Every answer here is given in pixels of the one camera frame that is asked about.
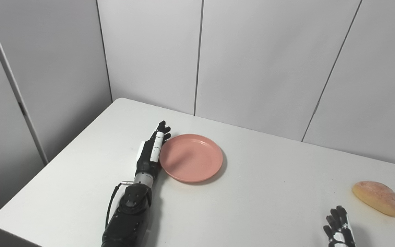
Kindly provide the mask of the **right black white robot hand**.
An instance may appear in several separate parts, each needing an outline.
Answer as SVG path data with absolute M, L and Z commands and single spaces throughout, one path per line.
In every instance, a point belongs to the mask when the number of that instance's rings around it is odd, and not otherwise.
M 328 247 L 355 247 L 352 227 L 348 213 L 343 206 L 336 206 L 326 216 L 327 225 L 323 230 L 328 237 Z

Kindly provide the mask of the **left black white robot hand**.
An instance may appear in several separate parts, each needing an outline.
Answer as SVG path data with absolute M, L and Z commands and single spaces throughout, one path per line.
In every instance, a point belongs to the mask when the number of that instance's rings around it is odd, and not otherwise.
M 171 137 L 171 128 L 166 125 L 166 121 L 161 121 L 151 137 L 143 142 L 142 150 L 136 162 L 136 175 L 150 175 L 155 181 L 160 172 L 160 150 Z

